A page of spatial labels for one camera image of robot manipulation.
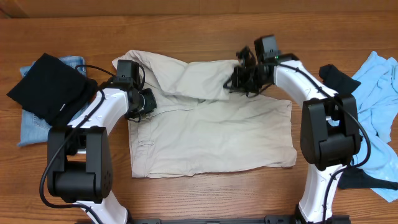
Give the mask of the beige khaki shorts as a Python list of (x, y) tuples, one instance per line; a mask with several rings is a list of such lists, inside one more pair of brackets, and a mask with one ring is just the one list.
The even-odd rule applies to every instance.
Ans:
[(129, 123), (131, 175), (135, 178), (291, 167), (292, 104), (230, 93), (224, 82), (237, 60), (183, 62), (130, 50), (124, 59), (143, 66), (156, 109)]

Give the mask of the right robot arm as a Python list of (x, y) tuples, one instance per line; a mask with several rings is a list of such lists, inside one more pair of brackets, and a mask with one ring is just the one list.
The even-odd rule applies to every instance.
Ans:
[(301, 108), (300, 148), (308, 162), (303, 197), (292, 215), (268, 215), (265, 223), (342, 223), (347, 215), (334, 215), (332, 204), (338, 181), (361, 147), (361, 125), (352, 95), (341, 95), (318, 81), (294, 54), (283, 54), (274, 35), (244, 47), (224, 83), (231, 92), (257, 96), (275, 85)]

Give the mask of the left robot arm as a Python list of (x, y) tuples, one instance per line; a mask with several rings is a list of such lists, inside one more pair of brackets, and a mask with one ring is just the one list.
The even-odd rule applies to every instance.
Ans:
[(133, 223), (112, 191), (113, 167), (108, 136), (123, 117), (133, 123), (152, 113), (157, 103), (145, 88), (144, 67), (118, 60), (116, 73), (103, 82), (91, 105), (66, 126), (52, 127), (47, 166), (39, 184), (50, 208), (80, 208), (92, 223)]

